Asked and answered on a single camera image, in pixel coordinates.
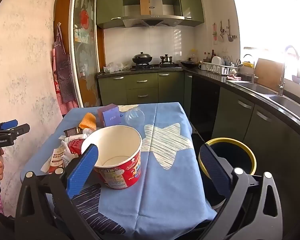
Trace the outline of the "red white snack wrapper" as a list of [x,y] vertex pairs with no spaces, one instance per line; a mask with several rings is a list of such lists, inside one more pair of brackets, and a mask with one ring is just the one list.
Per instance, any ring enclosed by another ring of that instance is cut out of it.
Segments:
[[81,155],[81,147],[84,139],[74,139],[71,141],[61,141],[61,145],[53,150],[49,159],[41,167],[41,171],[51,174],[57,168],[67,167],[72,159],[78,158]]

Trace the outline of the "red paper noodle cup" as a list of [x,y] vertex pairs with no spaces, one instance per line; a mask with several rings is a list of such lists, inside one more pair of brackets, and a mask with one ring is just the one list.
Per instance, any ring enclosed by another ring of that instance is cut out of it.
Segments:
[[101,128],[83,141],[81,152],[90,144],[98,148],[94,170],[108,187],[126,189],[138,181],[142,137],[136,129],[125,125]]

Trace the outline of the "brown plastic tray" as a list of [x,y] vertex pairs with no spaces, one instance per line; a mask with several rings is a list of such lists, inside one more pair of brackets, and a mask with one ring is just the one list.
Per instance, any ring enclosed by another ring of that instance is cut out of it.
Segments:
[[79,135],[79,134],[82,134],[82,129],[80,127],[69,128],[69,129],[64,130],[64,134],[66,137],[70,137],[73,135]]

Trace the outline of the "orange foam net sleeve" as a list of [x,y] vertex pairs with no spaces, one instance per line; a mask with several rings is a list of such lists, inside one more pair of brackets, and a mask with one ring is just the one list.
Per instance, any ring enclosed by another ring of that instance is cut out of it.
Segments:
[[96,116],[94,116],[92,113],[86,113],[78,126],[81,129],[88,128],[88,129],[96,130],[97,128]]

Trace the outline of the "purple cardboard box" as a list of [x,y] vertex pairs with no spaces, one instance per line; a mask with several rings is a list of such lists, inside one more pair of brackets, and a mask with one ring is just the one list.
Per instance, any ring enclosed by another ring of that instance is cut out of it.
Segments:
[[114,126],[121,123],[119,107],[113,103],[99,108],[97,113],[103,127]]

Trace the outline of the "steel kitchen sink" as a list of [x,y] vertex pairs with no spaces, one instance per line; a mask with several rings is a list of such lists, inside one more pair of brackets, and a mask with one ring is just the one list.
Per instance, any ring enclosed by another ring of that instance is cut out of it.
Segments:
[[284,111],[288,112],[295,118],[297,118],[300,121],[300,104],[293,101],[292,99],[284,96],[279,95],[274,90],[264,87],[262,85],[259,85],[257,83],[250,83],[248,81],[231,81],[228,80],[228,83],[232,83],[238,87],[242,87],[244,89],[247,89],[251,92],[254,92],[264,98],[266,98],[268,101],[274,103],[275,105],[279,106]]

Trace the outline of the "blue patterned tablecloth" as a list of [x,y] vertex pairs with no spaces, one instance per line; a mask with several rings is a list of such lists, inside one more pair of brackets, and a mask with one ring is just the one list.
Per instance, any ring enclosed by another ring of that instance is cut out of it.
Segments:
[[85,215],[93,223],[108,218],[123,230],[106,239],[175,239],[216,216],[205,198],[192,127],[177,102],[138,108],[145,115],[133,124],[143,141],[138,181],[115,190],[92,172],[87,185],[95,188],[97,203],[89,203]]

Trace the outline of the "purple checked apron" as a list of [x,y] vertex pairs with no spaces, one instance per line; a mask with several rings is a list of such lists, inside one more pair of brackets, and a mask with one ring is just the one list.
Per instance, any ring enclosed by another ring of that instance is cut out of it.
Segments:
[[70,56],[65,51],[61,23],[57,24],[56,38],[52,49],[52,73],[57,102],[62,116],[77,108],[77,100],[72,77]]

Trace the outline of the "green lower cabinets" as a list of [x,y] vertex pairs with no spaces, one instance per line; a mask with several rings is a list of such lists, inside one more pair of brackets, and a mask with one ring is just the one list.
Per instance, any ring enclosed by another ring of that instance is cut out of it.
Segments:
[[179,102],[202,140],[249,146],[260,170],[300,171],[300,121],[266,98],[202,70],[99,74],[104,105]]

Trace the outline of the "white plastic bag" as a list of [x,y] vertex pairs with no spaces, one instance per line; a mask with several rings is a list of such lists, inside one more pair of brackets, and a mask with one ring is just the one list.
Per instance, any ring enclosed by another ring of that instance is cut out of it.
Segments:
[[131,68],[132,68],[132,64],[130,62],[124,62],[124,63],[110,62],[103,68],[103,71],[105,73],[114,73],[123,70],[129,70]]

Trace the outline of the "glass sliding door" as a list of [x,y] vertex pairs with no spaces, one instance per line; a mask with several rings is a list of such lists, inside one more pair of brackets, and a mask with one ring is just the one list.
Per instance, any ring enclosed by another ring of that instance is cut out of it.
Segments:
[[101,104],[96,83],[100,70],[96,35],[96,0],[70,0],[69,54],[79,107]]

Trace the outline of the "white dish rack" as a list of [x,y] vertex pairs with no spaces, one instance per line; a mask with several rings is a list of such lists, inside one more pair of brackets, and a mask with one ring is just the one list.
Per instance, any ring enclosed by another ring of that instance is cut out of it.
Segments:
[[239,67],[235,67],[234,64],[226,65],[224,59],[218,56],[212,57],[211,62],[199,64],[199,69],[224,76],[236,74],[239,71]]

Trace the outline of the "chrome sink faucet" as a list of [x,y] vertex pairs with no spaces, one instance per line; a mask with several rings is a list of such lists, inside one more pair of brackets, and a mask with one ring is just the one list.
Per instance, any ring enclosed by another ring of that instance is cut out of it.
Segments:
[[278,84],[279,96],[283,96],[285,89],[290,88],[291,84],[294,82],[292,78],[293,74],[289,68],[292,67],[292,70],[296,72],[297,75],[300,73],[299,60],[300,57],[297,49],[292,45],[288,45],[283,52],[282,75],[280,77],[280,83]]

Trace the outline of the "black wok with lid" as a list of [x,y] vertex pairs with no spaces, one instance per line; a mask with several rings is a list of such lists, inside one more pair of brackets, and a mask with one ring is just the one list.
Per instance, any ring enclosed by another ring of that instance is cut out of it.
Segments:
[[149,64],[152,61],[152,56],[147,53],[141,52],[140,54],[135,55],[132,58],[132,61],[135,64]]

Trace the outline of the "wooden cutting board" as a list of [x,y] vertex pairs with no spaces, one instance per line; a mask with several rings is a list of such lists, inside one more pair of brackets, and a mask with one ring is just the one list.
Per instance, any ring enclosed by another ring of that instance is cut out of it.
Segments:
[[283,64],[259,58],[255,67],[255,82],[279,92],[282,83]]

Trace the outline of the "small steel pot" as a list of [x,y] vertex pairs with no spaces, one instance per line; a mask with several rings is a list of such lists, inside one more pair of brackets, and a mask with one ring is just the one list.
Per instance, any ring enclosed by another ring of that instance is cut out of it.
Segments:
[[160,64],[174,64],[173,62],[173,56],[169,56],[168,54],[165,54],[164,56],[160,56]]

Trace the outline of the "steel range hood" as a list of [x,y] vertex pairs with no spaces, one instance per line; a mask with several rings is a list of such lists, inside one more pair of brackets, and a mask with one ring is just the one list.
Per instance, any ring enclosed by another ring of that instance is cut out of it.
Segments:
[[175,27],[185,20],[180,0],[123,0],[125,27]]

